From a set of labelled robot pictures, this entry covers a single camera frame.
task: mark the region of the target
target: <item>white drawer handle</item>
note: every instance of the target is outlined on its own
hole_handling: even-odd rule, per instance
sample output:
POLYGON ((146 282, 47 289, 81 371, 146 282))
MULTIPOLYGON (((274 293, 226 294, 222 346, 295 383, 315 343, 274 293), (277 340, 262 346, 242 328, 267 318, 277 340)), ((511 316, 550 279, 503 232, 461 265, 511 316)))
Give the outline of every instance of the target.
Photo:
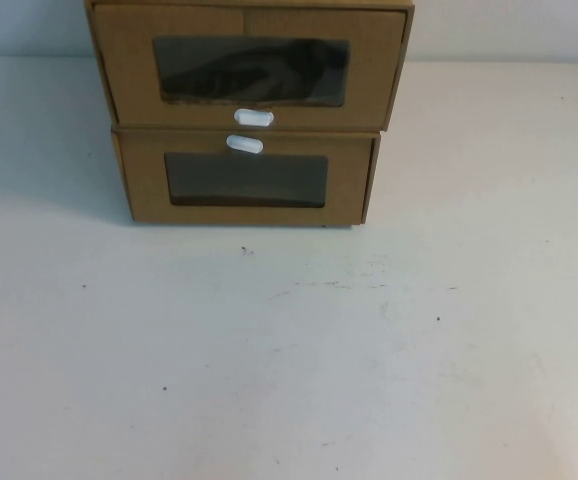
POLYGON ((275 117, 271 112, 258 112, 257 110, 241 108, 236 111, 234 118, 236 122, 245 127, 269 127, 275 117))
POLYGON ((241 137, 239 135, 230 135, 227 137, 227 145, 233 150, 238 150, 240 152, 262 153, 264 145, 260 140, 255 138, 241 137))

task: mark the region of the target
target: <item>cardboard box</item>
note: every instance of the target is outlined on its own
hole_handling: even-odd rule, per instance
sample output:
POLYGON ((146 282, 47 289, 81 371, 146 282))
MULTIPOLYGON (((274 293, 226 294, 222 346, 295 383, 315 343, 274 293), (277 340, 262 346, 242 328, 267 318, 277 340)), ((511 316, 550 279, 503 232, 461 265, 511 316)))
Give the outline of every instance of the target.
POLYGON ((411 0, 85 4, 137 221, 365 222, 411 0))
POLYGON ((380 142, 369 133, 256 132, 261 154, 220 131, 114 128, 136 221, 358 225, 380 142))
MULTIPOLYGON (((235 121, 234 113, 252 107, 274 113, 272 129, 386 130, 414 11, 410 0, 88 0, 87 4, 114 123, 162 128, 247 129, 235 121), (159 64, 154 44, 176 37, 207 43, 222 38, 231 44, 246 37, 344 42, 348 63, 339 75, 342 101, 176 102, 163 91, 163 61, 159 64)), ((187 50, 209 53, 208 48, 187 50)), ((180 61, 188 65, 194 59, 187 56, 180 61)))

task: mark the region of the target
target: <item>white surface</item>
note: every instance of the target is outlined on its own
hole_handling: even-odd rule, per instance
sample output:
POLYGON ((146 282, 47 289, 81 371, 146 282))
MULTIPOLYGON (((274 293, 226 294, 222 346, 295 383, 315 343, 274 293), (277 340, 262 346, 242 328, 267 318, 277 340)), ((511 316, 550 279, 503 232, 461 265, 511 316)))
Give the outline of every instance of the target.
MULTIPOLYGON (((0 0, 0 54, 90 55, 82 0, 0 0)), ((578 0, 418 0, 411 58, 578 62, 578 0)))
POLYGON ((380 158, 135 226, 93 62, 0 59, 0 480, 578 479, 578 67, 409 64, 380 158))

